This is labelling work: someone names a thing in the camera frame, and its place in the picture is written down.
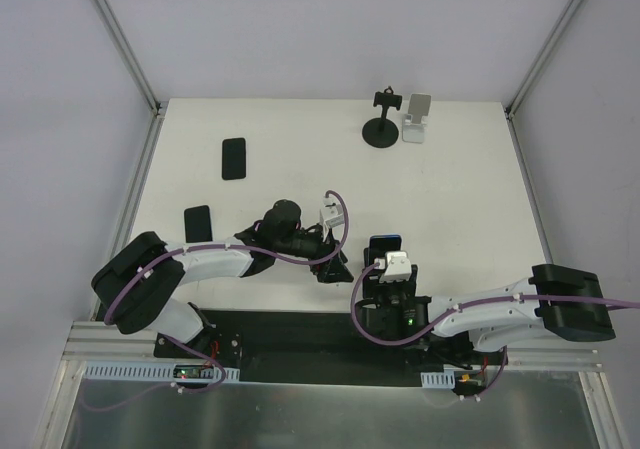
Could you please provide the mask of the blue phone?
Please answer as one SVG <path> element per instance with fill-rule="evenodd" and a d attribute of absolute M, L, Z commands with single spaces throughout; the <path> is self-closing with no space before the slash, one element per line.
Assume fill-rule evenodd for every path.
<path fill-rule="evenodd" d="M 371 265 L 376 259 L 384 259 L 388 252 L 400 251 L 401 247 L 402 237 L 398 234 L 371 236 L 366 248 L 365 261 Z"/>

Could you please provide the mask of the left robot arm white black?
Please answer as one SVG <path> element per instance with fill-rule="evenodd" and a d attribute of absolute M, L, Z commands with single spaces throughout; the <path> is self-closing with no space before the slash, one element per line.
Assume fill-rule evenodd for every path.
<path fill-rule="evenodd" d="M 101 268 L 91 287 L 106 310 L 104 322 L 123 335 L 152 330 L 176 342 L 188 357 L 204 356 L 219 332 L 193 303 L 173 296 L 186 284 L 217 278 L 248 278 L 276 261 L 301 265 L 322 284 L 353 279 L 342 252 L 349 228 L 348 210 L 335 191 L 327 191 L 317 224 L 305 228 L 301 209 L 279 200 L 249 228 L 221 241 L 170 245 L 155 232 L 137 236 Z"/>

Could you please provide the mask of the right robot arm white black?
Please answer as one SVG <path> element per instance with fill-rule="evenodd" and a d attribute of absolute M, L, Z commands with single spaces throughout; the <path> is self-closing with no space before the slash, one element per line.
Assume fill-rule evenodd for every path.
<path fill-rule="evenodd" d="M 419 296 L 417 276 L 388 282 L 367 267 L 350 300 L 351 319 L 368 341 L 384 347 L 429 349 L 450 344 L 452 356 L 473 363 L 522 340 L 553 334 L 596 343 L 615 338 L 609 303 L 596 274 L 554 264 L 536 265 L 528 278 L 457 297 Z"/>

